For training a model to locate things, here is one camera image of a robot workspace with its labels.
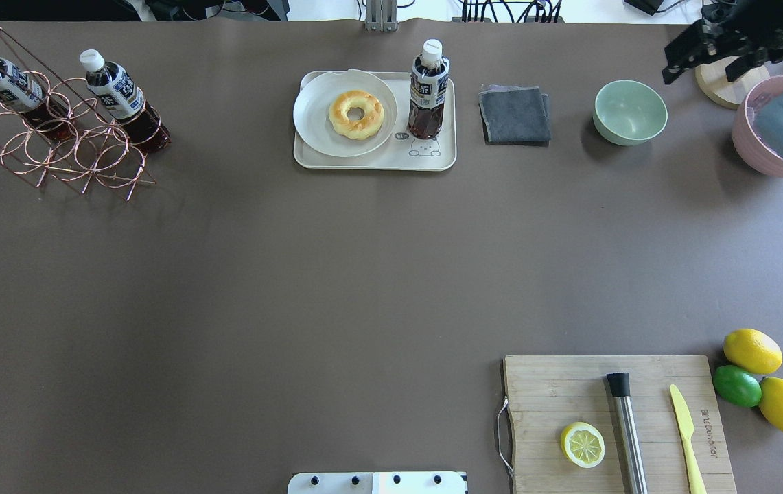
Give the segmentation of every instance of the black cap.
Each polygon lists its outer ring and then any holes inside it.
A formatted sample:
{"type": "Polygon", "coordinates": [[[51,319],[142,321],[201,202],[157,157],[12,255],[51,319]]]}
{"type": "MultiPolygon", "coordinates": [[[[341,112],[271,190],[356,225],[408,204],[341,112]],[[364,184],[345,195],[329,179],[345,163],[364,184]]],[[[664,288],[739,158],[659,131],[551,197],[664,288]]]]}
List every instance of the black cap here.
{"type": "Polygon", "coordinates": [[[629,396],[629,373],[617,372],[607,375],[608,384],[611,385],[611,395],[615,398],[629,396]]]}

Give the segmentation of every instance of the white bottle cap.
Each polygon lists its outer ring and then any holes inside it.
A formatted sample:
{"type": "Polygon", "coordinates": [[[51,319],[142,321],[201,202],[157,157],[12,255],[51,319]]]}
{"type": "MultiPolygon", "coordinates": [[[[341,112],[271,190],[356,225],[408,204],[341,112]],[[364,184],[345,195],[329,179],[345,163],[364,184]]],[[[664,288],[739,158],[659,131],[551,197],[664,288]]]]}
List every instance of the white bottle cap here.
{"type": "Polygon", "coordinates": [[[80,63],[87,72],[98,72],[105,66],[105,57],[95,50],[86,50],[80,54],[80,63]]]}
{"type": "Polygon", "coordinates": [[[443,43],[439,40],[427,40],[422,46],[422,63],[436,65],[443,56],[443,43]]]}

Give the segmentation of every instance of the wire bottle rack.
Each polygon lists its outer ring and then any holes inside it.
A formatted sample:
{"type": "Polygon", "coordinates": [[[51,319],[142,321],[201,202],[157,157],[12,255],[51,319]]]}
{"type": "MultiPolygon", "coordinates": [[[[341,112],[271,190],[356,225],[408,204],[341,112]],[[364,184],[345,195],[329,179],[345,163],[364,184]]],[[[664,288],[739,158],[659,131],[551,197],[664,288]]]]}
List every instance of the wire bottle rack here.
{"type": "MultiPolygon", "coordinates": [[[[97,98],[84,91],[86,79],[62,78],[1,27],[0,40],[22,72],[42,85],[47,95],[43,104],[50,115],[34,126],[0,103],[0,166],[31,187],[59,181],[83,195],[97,185],[127,201],[139,185],[156,184],[147,172],[147,154],[139,147],[149,144],[150,150],[156,150],[171,143],[159,113],[148,113],[155,132],[133,143],[121,123],[99,112],[97,98]]],[[[146,107],[127,121],[139,118],[146,107]]]]}

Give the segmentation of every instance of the metal muddler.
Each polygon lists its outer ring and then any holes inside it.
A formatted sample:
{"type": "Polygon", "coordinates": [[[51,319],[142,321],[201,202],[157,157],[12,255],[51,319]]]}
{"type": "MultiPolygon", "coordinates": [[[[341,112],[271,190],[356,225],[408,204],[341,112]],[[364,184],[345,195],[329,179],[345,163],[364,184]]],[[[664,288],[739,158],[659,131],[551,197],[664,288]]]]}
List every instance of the metal muddler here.
{"type": "Polygon", "coordinates": [[[644,476],[642,450],[638,446],[638,434],[635,432],[635,415],[632,413],[632,400],[629,398],[629,373],[609,373],[608,384],[611,395],[617,405],[620,429],[623,432],[623,444],[626,447],[626,466],[629,470],[629,488],[633,494],[648,494],[648,481],[644,476]]]}

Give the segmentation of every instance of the half lemon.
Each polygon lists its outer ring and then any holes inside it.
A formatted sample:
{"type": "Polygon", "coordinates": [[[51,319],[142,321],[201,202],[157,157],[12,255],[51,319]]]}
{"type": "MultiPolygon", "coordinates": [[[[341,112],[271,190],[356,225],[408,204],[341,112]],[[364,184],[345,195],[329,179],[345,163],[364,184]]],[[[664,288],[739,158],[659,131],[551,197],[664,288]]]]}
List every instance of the half lemon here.
{"type": "Polygon", "coordinates": [[[575,465],[591,469],[605,457],[605,438],[592,425],[575,422],[561,432],[561,450],[575,465]]]}

